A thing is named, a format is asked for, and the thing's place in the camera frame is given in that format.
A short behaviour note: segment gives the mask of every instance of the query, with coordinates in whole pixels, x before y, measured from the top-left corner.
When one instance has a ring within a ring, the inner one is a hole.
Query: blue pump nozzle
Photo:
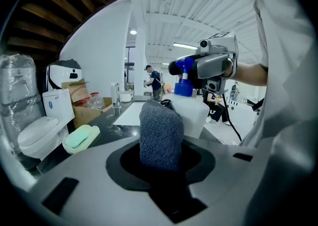
[[[183,69],[182,78],[179,79],[179,83],[175,84],[175,94],[187,97],[192,96],[193,85],[191,85],[191,81],[188,80],[188,73],[192,68],[193,63],[194,60],[192,58],[184,58],[175,63],[180,69]]]

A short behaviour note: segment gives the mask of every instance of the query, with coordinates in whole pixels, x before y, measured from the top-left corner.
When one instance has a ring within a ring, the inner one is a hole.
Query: person's pants
[[[160,99],[160,89],[153,90],[154,100],[158,101]]]
[[[227,113],[223,105],[215,105],[214,102],[209,102],[208,106],[210,107],[210,110],[215,111],[213,114],[209,114],[213,120],[218,122],[220,117],[222,116],[222,122],[228,121]]]

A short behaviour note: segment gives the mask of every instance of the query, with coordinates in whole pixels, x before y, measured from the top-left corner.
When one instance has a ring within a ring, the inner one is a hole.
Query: white shirt
[[[268,67],[263,109],[242,146],[256,147],[285,127],[318,115],[315,29],[297,0],[255,0],[262,50]]]

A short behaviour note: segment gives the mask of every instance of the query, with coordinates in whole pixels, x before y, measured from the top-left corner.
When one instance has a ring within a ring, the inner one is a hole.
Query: gray towel
[[[179,171],[184,133],[181,116],[154,100],[148,100],[139,118],[141,164],[158,171]]]

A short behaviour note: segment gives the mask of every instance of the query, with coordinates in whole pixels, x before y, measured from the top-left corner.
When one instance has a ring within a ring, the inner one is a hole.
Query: black cable
[[[235,129],[234,125],[233,125],[232,122],[230,121],[228,106],[227,106],[227,102],[225,101],[225,96],[224,96],[224,94],[222,94],[222,97],[223,97],[223,101],[224,101],[225,111],[226,111],[226,113],[227,113],[228,122],[230,123],[230,125],[232,126],[232,128],[233,128],[233,130],[236,132],[236,134],[238,135],[239,141],[242,141],[242,139],[241,139],[239,133],[237,132],[237,130]]]

